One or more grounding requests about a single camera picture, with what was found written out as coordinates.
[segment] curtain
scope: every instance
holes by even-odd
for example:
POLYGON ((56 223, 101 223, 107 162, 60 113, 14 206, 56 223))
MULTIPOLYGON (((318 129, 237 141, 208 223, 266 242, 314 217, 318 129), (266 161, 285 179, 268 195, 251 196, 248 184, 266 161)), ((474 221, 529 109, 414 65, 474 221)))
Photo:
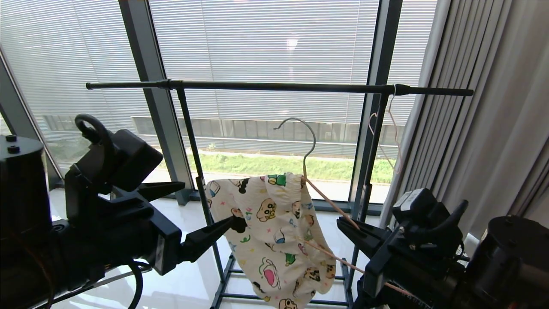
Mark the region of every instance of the curtain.
POLYGON ((525 214, 543 195, 549 159, 547 13, 545 1, 450 3, 436 65, 422 74, 429 75, 429 86, 475 94, 418 98, 412 112, 417 125, 407 128, 402 172, 394 176, 382 223, 402 193, 427 187, 449 211, 467 199, 460 228, 480 238, 491 218, 525 214))

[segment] grass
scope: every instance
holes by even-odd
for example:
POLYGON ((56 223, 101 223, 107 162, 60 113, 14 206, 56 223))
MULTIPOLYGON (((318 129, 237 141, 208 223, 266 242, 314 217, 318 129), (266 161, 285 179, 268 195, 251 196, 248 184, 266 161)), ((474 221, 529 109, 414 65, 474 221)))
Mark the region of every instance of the grass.
MULTIPOLYGON (((194 159, 189 154, 191 170, 196 171, 194 159)), ((292 172, 302 173, 303 158, 275 157, 275 156, 243 156, 226 154, 200 154, 202 170, 206 173, 226 173, 241 175, 265 175, 292 172)), ((349 181, 352 175, 354 161, 350 159, 307 159, 307 174, 311 179, 345 180, 349 181)), ((373 183, 388 184, 393 178, 393 169, 386 159, 376 159, 372 173, 373 183)))

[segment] garment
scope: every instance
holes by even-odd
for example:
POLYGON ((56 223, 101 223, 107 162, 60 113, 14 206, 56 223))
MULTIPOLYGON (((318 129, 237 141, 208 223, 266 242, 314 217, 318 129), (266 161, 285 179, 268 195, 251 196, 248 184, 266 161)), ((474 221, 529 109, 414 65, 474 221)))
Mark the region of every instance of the garment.
POLYGON ((335 259, 301 175, 215 180, 206 186, 214 220, 238 218, 225 237, 255 293, 279 309, 305 308, 335 278, 335 259))

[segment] hanger hanging on rack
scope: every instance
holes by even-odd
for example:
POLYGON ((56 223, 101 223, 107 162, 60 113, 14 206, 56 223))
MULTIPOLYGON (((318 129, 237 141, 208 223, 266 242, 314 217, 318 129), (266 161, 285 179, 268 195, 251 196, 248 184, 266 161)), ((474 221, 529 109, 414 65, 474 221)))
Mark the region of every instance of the hanger hanging on rack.
POLYGON ((339 208, 336 204, 334 204, 334 202, 332 202, 332 200, 330 200, 324 193, 322 193, 322 191, 320 191, 320 189, 318 189, 308 178, 307 178, 307 164, 306 164, 306 161, 307 161, 307 156, 309 156, 313 150, 315 150, 315 147, 316 147, 316 135, 315 135, 315 132, 313 131, 313 129, 311 128, 311 126, 305 122, 304 120, 301 120, 299 118, 296 118, 296 117, 290 117, 290 118, 287 118, 285 120, 283 120, 279 125, 278 127, 276 128, 273 128, 273 130, 278 130, 282 127, 282 125, 284 123, 286 123, 288 120, 297 120, 301 123, 303 123, 304 125, 307 126, 307 128, 311 131, 311 134, 312 134, 312 147, 311 149, 308 151, 308 153, 303 156, 303 176, 302 176, 302 180, 307 182, 311 188, 313 188, 318 194, 320 194, 320 196, 322 196, 322 198, 324 200, 326 200, 326 202, 328 202, 328 204, 330 204, 330 206, 332 206, 337 212, 339 212, 339 214, 341 214, 343 217, 345 217, 345 219, 347 219, 347 221, 349 221, 349 223, 355 227, 357 230, 360 230, 360 228, 358 227, 358 225, 351 219, 351 217, 349 217, 348 214, 346 214, 344 211, 341 210, 341 208, 339 208))

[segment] cartoon print shorts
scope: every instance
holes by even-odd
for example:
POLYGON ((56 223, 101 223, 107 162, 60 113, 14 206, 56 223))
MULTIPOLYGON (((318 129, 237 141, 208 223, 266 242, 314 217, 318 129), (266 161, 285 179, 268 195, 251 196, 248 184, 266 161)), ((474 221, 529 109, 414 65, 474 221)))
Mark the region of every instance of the cartoon print shorts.
POLYGON ((318 225, 301 175, 214 180, 206 186, 215 221, 235 216, 225 237, 255 293, 279 309, 300 309, 335 278, 335 259, 318 225))

